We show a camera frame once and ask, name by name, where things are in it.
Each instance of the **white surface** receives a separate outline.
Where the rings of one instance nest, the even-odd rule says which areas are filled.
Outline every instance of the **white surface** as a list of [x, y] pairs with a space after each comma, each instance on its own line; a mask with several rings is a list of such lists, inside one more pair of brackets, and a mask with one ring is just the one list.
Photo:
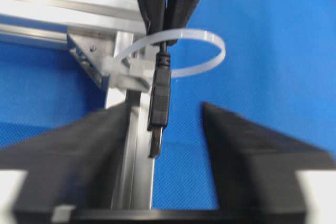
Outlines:
[[336, 171], [297, 171], [299, 184], [308, 208], [306, 224], [336, 223]]
[[108, 72], [109, 69], [112, 69], [114, 64], [113, 61], [115, 60], [121, 61], [123, 58], [126, 58], [129, 54], [136, 52], [147, 45], [152, 45], [161, 41], [175, 40], [175, 39], [201, 40], [217, 46], [221, 50], [221, 52], [219, 53], [219, 55], [215, 56], [213, 59], [203, 64], [194, 65], [188, 68], [173, 69], [172, 78], [186, 77], [203, 73], [205, 71], [217, 67], [225, 58], [226, 54], [225, 44], [223, 40], [216, 34], [213, 34], [210, 31], [204, 31], [198, 29], [171, 29], [143, 37], [142, 39], [136, 41], [132, 46], [120, 52], [114, 59], [107, 59], [108, 62], [104, 64], [105, 71]]
[[0, 223], [16, 224], [12, 214], [27, 172], [24, 170], [0, 170]]

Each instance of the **white cable tie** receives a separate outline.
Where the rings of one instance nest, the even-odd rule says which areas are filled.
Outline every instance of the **white cable tie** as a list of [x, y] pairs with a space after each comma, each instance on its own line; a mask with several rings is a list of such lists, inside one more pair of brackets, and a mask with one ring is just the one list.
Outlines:
[[218, 35], [210, 31], [204, 31], [199, 29], [171, 29], [160, 31], [158, 33], [145, 36], [137, 40], [135, 43], [133, 43], [132, 45], [121, 51], [114, 58], [114, 60], [121, 61], [128, 55], [140, 50], [141, 48], [147, 45], [152, 45], [162, 41], [176, 40], [176, 39], [195, 39], [208, 42], [217, 46], [221, 50], [221, 52], [219, 53], [219, 55], [217, 55], [216, 57], [212, 58], [211, 60], [205, 63], [186, 68], [172, 69], [172, 78], [192, 76], [195, 74], [200, 74], [205, 71], [211, 70], [217, 67], [225, 58], [226, 54], [225, 44], [224, 41]]

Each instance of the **metal connector tip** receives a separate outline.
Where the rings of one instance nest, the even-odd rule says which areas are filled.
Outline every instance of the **metal connector tip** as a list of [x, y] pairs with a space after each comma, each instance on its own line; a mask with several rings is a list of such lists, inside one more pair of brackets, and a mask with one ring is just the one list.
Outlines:
[[149, 153], [150, 158], [155, 158], [160, 154], [162, 131], [162, 127], [154, 127], [152, 130], [151, 150]]

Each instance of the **blue backdrop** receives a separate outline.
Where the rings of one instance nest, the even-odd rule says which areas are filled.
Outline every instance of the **blue backdrop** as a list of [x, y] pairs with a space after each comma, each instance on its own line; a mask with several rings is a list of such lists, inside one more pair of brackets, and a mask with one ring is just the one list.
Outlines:
[[[210, 72], [172, 81], [155, 208], [217, 207], [202, 101], [336, 153], [335, 17], [336, 0], [201, 0], [188, 27], [223, 37], [227, 58]], [[170, 52], [178, 67], [217, 50], [180, 41]], [[1, 146], [103, 107], [104, 93], [66, 52], [0, 43], [0, 73]]]

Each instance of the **aluminum frame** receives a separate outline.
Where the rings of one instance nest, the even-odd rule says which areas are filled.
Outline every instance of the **aluminum frame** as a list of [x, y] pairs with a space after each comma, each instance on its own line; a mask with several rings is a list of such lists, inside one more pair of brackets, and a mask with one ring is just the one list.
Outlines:
[[[0, 41], [4, 42], [68, 50], [67, 32], [82, 30], [114, 38], [111, 55], [115, 57], [145, 35], [136, 0], [0, 0], [0, 6]], [[137, 57], [155, 61], [156, 52], [148, 46]], [[148, 157], [150, 93], [107, 90], [106, 108], [124, 101], [131, 104], [132, 112], [111, 208], [151, 209], [155, 160]]]

